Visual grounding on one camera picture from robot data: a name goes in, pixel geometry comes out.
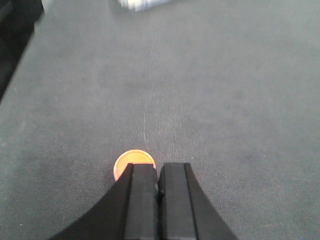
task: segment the gray carpet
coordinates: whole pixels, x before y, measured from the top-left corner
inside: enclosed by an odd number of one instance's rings
[[[320,239],[320,2],[54,1],[0,105],[0,239],[44,240],[143,149],[240,240]]]

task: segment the blurry object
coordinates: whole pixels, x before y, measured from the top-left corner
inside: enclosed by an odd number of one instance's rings
[[[136,12],[170,1],[171,0],[118,0],[121,7],[134,10]]]
[[[0,0],[0,100],[42,12],[41,0]]]

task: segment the orange disk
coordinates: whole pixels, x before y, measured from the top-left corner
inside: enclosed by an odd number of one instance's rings
[[[122,153],[116,160],[113,167],[113,175],[116,181],[120,178],[128,164],[152,164],[156,168],[155,160],[149,153],[139,149],[132,149]]]

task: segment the black object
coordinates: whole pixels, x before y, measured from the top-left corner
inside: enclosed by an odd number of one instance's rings
[[[43,10],[41,0],[0,0],[0,100]]]
[[[152,164],[128,164],[91,210],[50,240],[237,238],[211,206],[190,164],[165,163],[159,190]]]

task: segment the orange bottle cap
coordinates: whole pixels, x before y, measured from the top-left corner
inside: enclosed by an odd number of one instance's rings
[[[113,175],[116,181],[120,178],[128,164],[152,164],[156,168],[155,160],[149,153],[139,149],[132,149],[122,153],[115,161]]]

